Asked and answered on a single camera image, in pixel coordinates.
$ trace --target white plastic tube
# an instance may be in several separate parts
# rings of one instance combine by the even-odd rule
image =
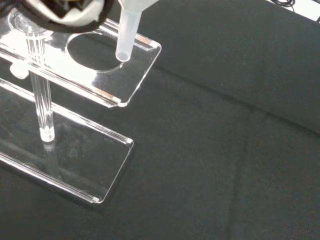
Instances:
[[[118,0],[122,9],[115,56],[121,62],[131,58],[142,12],[158,0]]]
[[[116,45],[115,56],[121,62],[130,60],[134,48],[142,12],[121,10],[119,37]]]

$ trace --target tabletop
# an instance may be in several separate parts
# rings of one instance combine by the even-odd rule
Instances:
[[[135,140],[112,193],[87,205],[2,164],[0,238],[318,240],[319,24],[265,0],[160,0],[139,32],[163,49],[129,106],[52,84]]]

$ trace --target transparent plastic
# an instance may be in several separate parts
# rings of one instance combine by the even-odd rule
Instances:
[[[90,203],[106,198],[133,140],[52,103],[55,140],[44,142],[34,94],[0,78],[0,161]]]
[[[121,62],[131,59],[132,50],[143,10],[158,0],[118,0],[121,5],[119,38],[115,55]]]
[[[25,36],[14,24],[20,16],[13,10],[8,18],[0,20],[0,57],[12,63],[22,61],[29,71],[109,108],[125,107],[129,103],[161,51],[159,43],[137,34],[130,61],[118,62],[108,69],[92,69],[79,63],[81,56],[72,49],[77,39],[87,39],[92,45],[97,43],[90,39],[97,36],[115,44],[118,41],[119,25],[107,19],[97,30],[88,33],[45,32],[44,64],[29,56]],[[104,58],[115,59],[116,46],[102,43],[101,47],[110,50],[104,51]]]
[[[106,198],[134,142],[52,103],[49,81],[108,108],[124,107],[161,51],[137,34],[130,60],[114,62],[116,46],[106,39],[118,40],[118,24],[109,19],[83,34],[48,31],[15,9],[0,19],[0,58],[12,62],[18,79],[30,76],[33,90],[0,78],[0,161],[90,203]],[[89,51],[74,49],[79,40]],[[91,52],[97,44],[99,52]],[[92,55],[110,65],[91,67]]]

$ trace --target circular hole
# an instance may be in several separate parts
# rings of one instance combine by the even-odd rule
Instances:
[[[86,33],[73,38],[67,50],[78,64],[97,71],[108,71],[121,64],[115,55],[116,47],[117,42],[110,37]]]

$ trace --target clear acrylic stand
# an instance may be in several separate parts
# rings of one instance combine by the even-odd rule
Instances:
[[[13,63],[16,77],[30,74],[33,89],[0,78],[0,160],[90,203],[103,202],[134,142],[51,103],[49,81],[108,108],[124,107],[161,46],[137,34],[128,62],[92,69],[70,45],[93,35],[117,41],[118,25],[109,19],[94,32],[66,34],[40,28],[13,10],[0,26],[0,57]],[[115,51],[110,54],[97,57],[114,58]]]

